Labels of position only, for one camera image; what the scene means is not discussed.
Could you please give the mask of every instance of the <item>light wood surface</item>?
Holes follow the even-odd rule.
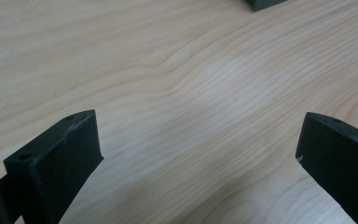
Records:
[[[0,0],[0,177],[92,108],[62,224],[353,223],[295,150],[307,111],[358,127],[358,0]]]

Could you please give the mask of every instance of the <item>screw hole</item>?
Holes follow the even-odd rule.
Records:
[[[28,161],[32,158],[32,154],[24,154],[19,157],[20,161]]]

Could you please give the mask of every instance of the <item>black plastic object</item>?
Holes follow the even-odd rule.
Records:
[[[338,119],[307,113],[296,158],[358,223],[358,129]]]
[[[4,160],[0,223],[59,223],[102,160],[95,111],[62,119]]]
[[[272,7],[285,1],[286,0],[248,0],[253,11],[259,11],[267,7]]]

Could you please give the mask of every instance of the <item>black rectangular piece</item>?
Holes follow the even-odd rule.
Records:
[[[307,113],[296,158],[358,223],[358,129],[338,119]]]
[[[272,7],[285,1],[286,0],[248,0],[253,11],[259,11],[267,7]]]
[[[25,222],[57,224],[102,159],[93,110],[62,119],[5,159]]]
[[[22,187],[15,178],[5,175],[0,179],[0,189],[7,209],[8,220],[14,223],[21,216],[21,208],[23,207]]]

